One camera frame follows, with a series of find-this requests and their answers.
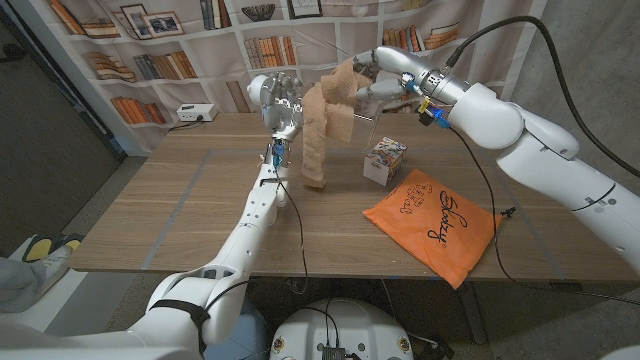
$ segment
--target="wire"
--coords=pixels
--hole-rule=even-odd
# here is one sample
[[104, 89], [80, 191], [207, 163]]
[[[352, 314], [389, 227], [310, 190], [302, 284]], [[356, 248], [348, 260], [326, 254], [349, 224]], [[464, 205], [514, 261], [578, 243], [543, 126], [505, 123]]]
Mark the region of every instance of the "wire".
[[[333, 300], [333, 297], [330, 297], [329, 300], [327, 300], [327, 306], [325, 306], [324, 308], [324, 312], [325, 312], [325, 316], [324, 316], [324, 325], [327, 327], [327, 346], [329, 345], [329, 304], [331, 303], [331, 300]], [[338, 339], [338, 337], [336, 336], [336, 347], [339, 348], [340, 347], [340, 339]]]
[[[325, 317], [328, 317], [329, 319], [331, 319], [331, 322], [333, 323], [333, 327], [336, 329], [336, 347], [340, 345], [340, 336], [338, 335], [338, 325], [336, 325], [336, 321], [333, 319], [331, 315], [329, 315], [328, 312], [322, 311], [320, 309], [312, 308], [310, 306], [303, 306], [300, 309], [317, 311], [317, 312], [323, 313]], [[329, 344], [329, 326], [327, 326], [327, 344]]]
[[[396, 321], [398, 321], [398, 318], [396, 317], [396, 312], [393, 309], [393, 302], [391, 301], [391, 295], [389, 294], [389, 289], [387, 289], [387, 283], [384, 282], [384, 279], [380, 279], [380, 281], [382, 281], [382, 286], [384, 287], [384, 292], [387, 294], [387, 300], [389, 300], [389, 307], [391, 308], [391, 315], [393, 316], [394, 319], [396, 319]], [[433, 340], [424, 338], [422, 336], [418, 336], [418, 335], [410, 333], [408, 331], [407, 331], [407, 335], [409, 335], [411, 337], [414, 337], [414, 338], [416, 338], [418, 340], [422, 340], [422, 341], [426, 342], [427, 344], [431, 345], [432, 349], [435, 349], [435, 348], [438, 347], [438, 343], [433, 341]]]
[[391, 301], [391, 295], [389, 295], [387, 284], [384, 282], [384, 279], [380, 279], [380, 281], [382, 281], [382, 286], [384, 286], [384, 292], [387, 293], [387, 300], [389, 300], [389, 307], [391, 307], [391, 315], [393, 315], [394, 319], [398, 320], [398, 318], [396, 318], [396, 311], [393, 309], [393, 302]]
[[237, 288], [240, 285], [244, 285], [244, 284], [248, 284], [249, 280], [245, 280], [245, 281], [240, 281], [239, 283], [233, 284], [231, 286], [229, 286], [228, 288], [224, 289], [220, 294], [218, 294], [218, 296], [216, 296], [215, 298], [213, 298], [213, 300], [211, 300], [211, 302], [204, 308], [205, 310], [209, 311], [209, 309], [211, 309], [211, 307], [213, 306], [213, 304], [216, 303], [216, 301], [220, 300], [220, 298], [228, 293], [229, 291]]
[[627, 162], [620, 159], [616, 154], [614, 154], [611, 150], [609, 150], [609, 148], [607, 148], [604, 144], [602, 144], [600, 140], [598, 140], [598, 138], [596, 138], [596, 136], [593, 135], [593, 133], [591, 132], [591, 130], [589, 130], [587, 125], [584, 123], [584, 121], [582, 121], [582, 117], [578, 113], [578, 109], [576, 108], [576, 105], [573, 103], [573, 99], [571, 98], [571, 94], [569, 93], [569, 88], [567, 87], [567, 82], [564, 78], [562, 67], [560, 66], [560, 58], [558, 57], [558, 52], [556, 51], [556, 47], [553, 44], [553, 39], [551, 39], [551, 34], [549, 33], [549, 30], [547, 30], [547, 27], [544, 26], [542, 21], [540, 21], [539, 19], [533, 16], [516, 16], [516, 17], [508, 18], [502, 21], [498, 21], [493, 25], [487, 26], [486, 28], [471, 35], [467, 40], [465, 40], [462, 44], [460, 44], [460, 46], [458, 46], [458, 48], [453, 52], [451, 57], [449, 57], [449, 59], [447, 60], [446, 66], [448, 66], [449, 68], [453, 68], [456, 62], [458, 61], [458, 58], [460, 58], [460, 55], [462, 55], [462, 52], [464, 51], [464, 49], [480, 36], [485, 35], [486, 33], [491, 32], [502, 26], [509, 25], [516, 22], [529, 22], [535, 25], [538, 28], [538, 30], [540, 30], [540, 33], [542, 34], [542, 37], [544, 37], [544, 41], [547, 44], [547, 48], [549, 48], [549, 52], [551, 53], [551, 60], [553, 61], [553, 67], [556, 70], [558, 82], [560, 82], [560, 88], [562, 89], [562, 94], [564, 95], [564, 99], [567, 102], [567, 105], [569, 106], [569, 110], [571, 111], [573, 118], [578, 123], [580, 130], [582, 130], [582, 132], [587, 136], [587, 138], [589, 138], [589, 140], [591, 140], [591, 142], [598, 149], [600, 149], [600, 151], [602, 151], [605, 155], [607, 155], [611, 160], [613, 160], [616, 164], [620, 165], [622, 168], [624, 168], [631, 174], [640, 178], [640, 170], [629, 165]]
[[291, 205], [293, 205], [293, 208], [296, 210], [296, 215], [298, 215], [298, 223], [300, 224], [300, 251], [302, 252], [302, 264], [304, 265], [304, 286], [301, 291], [298, 291], [293, 288], [293, 285], [291, 285], [291, 291], [297, 295], [304, 295], [307, 291], [307, 287], [309, 287], [309, 271], [307, 270], [307, 258], [304, 255], [304, 231], [302, 230], [302, 217], [300, 216], [300, 211], [298, 211], [295, 201], [293, 201], [293, 198], [289, 195], [289, 191], [287, 191], [287, 188], [282, 184], [280, 175], [278, 175], [278, 168], [275, 166], [273, 168], [275, 169], [276, 179], [278, 179], [278, 187], [282, 186], [282, 189], [284, 189], [285, 194], [287, 194], [289, 201], [291, 201]]
[[171, 129], [169, 129], [169, 131], [180, 130], [180, 129], [185, 130], [185, 128], [190, 128], [198, 123], [201, 123], [202, 119], [204, 119], [204, 117], [202, 117], [202, 115], [198, 115], [198, 117], [196, 118], [196, 121], [190, 122], [188, 124], [172, 127]]
[[484, 170], [482, 170], [482, 166], [480, 166], [480, 163], [478, 162], [478, 159], [476, 159], [476, 156], [473, 154], [473, 151], [469, 147], [469, 144], [467, 144], [467, 141], [455, 129], [450, 127], [449, 130], [451, 130], [454, 134], [456, 134], [456, 136], [458, 136], [458, 138], [460, 138], [460, 140], [462, 141], [464, 146], [469, 151], [469, 155], [471, 155], [471, 158], [473, 159], [473, 162], [478, 167], [478, 170], [480, 170], [480, 173], [482, 174], [482, 177], [484, 178], [484, 181], [487, 183], [487, 187], [489, 188], [489, 194], [491, 194], [491, 211], [493, 213], [493, 240], [494, 240], [493, 244], [494, 244], [494, 247], [496, 249], [496, 257], [498, 258], [498, 265], [500, 265], [500, 269], [502, 270], [504, 275], [509, 280], [511, 280], [513, 283], [518, 284], [520, 286], [523, 286], [523, 287], [525, 287], [527, 289], [550, 291], [550, 292], [555, 292], [555, 293], [565, 293], [565, 294], [576, 294], [576, 295], [599, 297], [599, 298], [603, 298], [603, 299], [616, 300], [616, 301], [621, 301], [621, 302], [625, 302], [625, 303], [628, 303], [628, 304], [633, 304], [633, 305], [639, 305], [640, 306], [640, 301], [626, 299], [626, 298], [622, 298], [622, 297], [618, 297], [618, 296], [610, 296], [610, 295], [590, 293], [590, 292], [584, 292], [584, 291], [572, 291], [572, 290], [562, 290], [562, 289], [556, 289], [556, 288], [544, 288], [544, 287], [539, 287], [539, 286], [523, 284], [523, 283], [517, 281], [516, 279], [512, 278], [511, 275], [509, 275], [507, 270], [504, 268], [504, 265], [502, 264], [502, 259], [500, 258], [500, 250], [498, 248], [498, 224], [496, 222], [496, 204], [495, 204], [495, 198], [493, 196], [493, 189], [491, 188], [491, 184], [489, 183], [489, 179], [487, 179], [487, 175], [485, 175]]
[[271, 350], [271, 347], [269, 347], [269, 348], [267, 348], [267, 349], [265, 349], [265, 350], [262, 350], [262, 351], [260, 351], [260, 352], [258, 352], [258, 353], [253, 353], [253, 354], [251, 354], [251, 355], [245, 356], [245, 357], [243, 357], [243, 358], [242, 358], [242, 359], [240, 359], [240, 360], [246, 360], [246, 359], [248, 359], [248, 358], [250, 358], [250, 357], [252, 357], [252, 356], [256, 356], [256, 355], [260, 355], [260, 354], [264, 354], [264, 353], [266, 353], [266, 352], [267, 352], [267, 351], [269, 351], [269, 350]]

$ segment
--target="orange drawstring bag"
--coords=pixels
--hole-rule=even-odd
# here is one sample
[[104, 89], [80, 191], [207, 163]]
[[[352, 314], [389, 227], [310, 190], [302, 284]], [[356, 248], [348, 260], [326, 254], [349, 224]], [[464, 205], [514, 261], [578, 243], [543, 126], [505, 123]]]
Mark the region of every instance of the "orange drawstring bag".
[[493, 237], [492, 214], [416, 169], [362, 213], [454, 289]]

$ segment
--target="tan mesh cloth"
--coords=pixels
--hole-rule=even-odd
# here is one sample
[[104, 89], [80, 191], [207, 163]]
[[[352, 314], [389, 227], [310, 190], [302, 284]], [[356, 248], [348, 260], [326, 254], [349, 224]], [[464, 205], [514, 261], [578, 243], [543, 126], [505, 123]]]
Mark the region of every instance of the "tan mesh cloth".
[[304, 131], [302, 136], [302, 180], [307, 186], [323, 188], [322, 164], [327, 137], [351, 141], [356, 92], [371, 85], [366, 76], [353, 71], [353, 60], [338, 65], [323, 76], [302, 98]]

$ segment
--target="white robot body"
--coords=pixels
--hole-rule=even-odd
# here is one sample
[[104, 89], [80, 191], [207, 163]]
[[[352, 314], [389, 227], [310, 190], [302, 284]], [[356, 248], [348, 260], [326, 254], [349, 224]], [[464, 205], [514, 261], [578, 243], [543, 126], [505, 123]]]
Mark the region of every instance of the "white robot body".
[[[377, 307], [353, 299], [338, 298], [329, 303], [327, 312], [338, 327], [340, 349], [336, 350], [335, 328], [321, 312], [326, 310], [327, 301], [308, 306], [320, 311], [300, 309], [280, 325], [273, 338], [271, 360], [322, 360], [323, 352], [341, 349], [344, 354], [356, 354], [360, 359], [413, 359], [409, 338], [402, 326]], [[331, 348], [326, 348], [327, 324]]]

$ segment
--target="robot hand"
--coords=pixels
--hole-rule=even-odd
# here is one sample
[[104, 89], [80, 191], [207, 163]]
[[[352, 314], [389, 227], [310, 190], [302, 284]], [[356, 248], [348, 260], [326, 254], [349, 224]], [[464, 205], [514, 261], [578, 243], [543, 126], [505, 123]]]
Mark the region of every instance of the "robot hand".
[[302, 129], [302, 82], [284, 73], [256, 76], [248, 86], [251, 101], [262, 109], [262, 121], [275, 139], [293, 141]]
[[402, 79], [381, 81], [358, 90], [358, 99], [389, 100], [400, 96], [400, 87], [420, 96], [429, 96], [447, 104], [454, 105], [469, 84], [449, 75], [448, 71], [440, 71], [429, 61], [407, 51], [380, 46], [366, 51], [353, 58], [354, 69], [372, 66], [402, 76]]

